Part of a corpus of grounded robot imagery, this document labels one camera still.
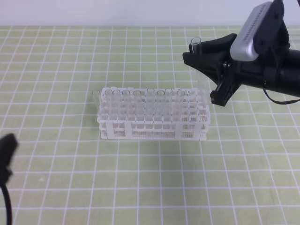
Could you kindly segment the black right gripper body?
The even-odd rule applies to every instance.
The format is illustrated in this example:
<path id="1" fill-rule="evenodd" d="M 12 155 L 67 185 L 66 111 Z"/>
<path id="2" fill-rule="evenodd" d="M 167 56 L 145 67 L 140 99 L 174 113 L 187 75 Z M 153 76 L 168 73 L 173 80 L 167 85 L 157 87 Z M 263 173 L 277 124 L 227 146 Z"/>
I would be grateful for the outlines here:
<path id="1" fill-rule="evenodd" d="M 269 98 L 267 90 L 291 94 L 291 50 L 289 41 L 271 47 L 256 60 L 232 60 L 222 81 L 211 92 L 211 102 L 225 106 L 241 85 L 260 88 Z"/>

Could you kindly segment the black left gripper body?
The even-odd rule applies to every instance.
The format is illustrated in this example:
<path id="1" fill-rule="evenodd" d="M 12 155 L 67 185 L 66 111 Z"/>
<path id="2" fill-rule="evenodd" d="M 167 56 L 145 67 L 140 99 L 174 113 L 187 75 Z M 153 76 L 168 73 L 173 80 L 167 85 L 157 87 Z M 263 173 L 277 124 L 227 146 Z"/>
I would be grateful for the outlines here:
<path id="1" fill-rule="evenodd" d="M 6 185 L 13 174 L 11 162 L 18 145 L 19 143 L 13 133 L 0 139 L 0 186 Z"/>

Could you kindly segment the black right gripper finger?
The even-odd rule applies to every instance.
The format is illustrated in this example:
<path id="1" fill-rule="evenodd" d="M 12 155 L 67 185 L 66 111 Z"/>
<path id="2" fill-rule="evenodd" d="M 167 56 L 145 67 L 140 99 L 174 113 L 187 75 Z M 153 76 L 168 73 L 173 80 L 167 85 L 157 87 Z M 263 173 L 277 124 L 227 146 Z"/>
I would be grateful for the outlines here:
<path id="1" fill-rule="evenodd" d="M 200 71 L 211 79 L 215 84 L 221 81 L 221 72 L 225 62 L 225 52 L 196 55 L 192 52 L 182 54 L 184 64 L 196 69 L 199 60 Z"/>
<path id="2" fill-rule="evenodd" d="M 230 48 L 236 39 L 237 34 L 231 33 L 227 36 L 210 41 L 202 42 L 201 54 L 221 53 L 230 54 Z"/>

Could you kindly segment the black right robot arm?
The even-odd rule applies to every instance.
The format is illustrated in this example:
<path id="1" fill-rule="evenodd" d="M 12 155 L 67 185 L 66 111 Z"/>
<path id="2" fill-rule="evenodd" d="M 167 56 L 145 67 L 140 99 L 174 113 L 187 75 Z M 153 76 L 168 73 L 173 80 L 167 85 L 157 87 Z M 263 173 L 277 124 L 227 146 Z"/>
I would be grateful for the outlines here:
<path id="1" fill-rule="evenodd" d="M 186 65 L 204 74 L 216 84 L 209 92 L 209 102 L 225 106 L 241 85 L 295 96 L 296 100 L 276 101 L 279 105 L 293 104 L 300 97 L 300 52 L 290 49 L 289 33 L 283 23 L 273 46 L 266 55 L 255 61 L 243 62 L 230 56 L 230 47 L 237 34 L 204 41 L 201 51 L 194 53 L 192 47 L 183 53 Z"/>

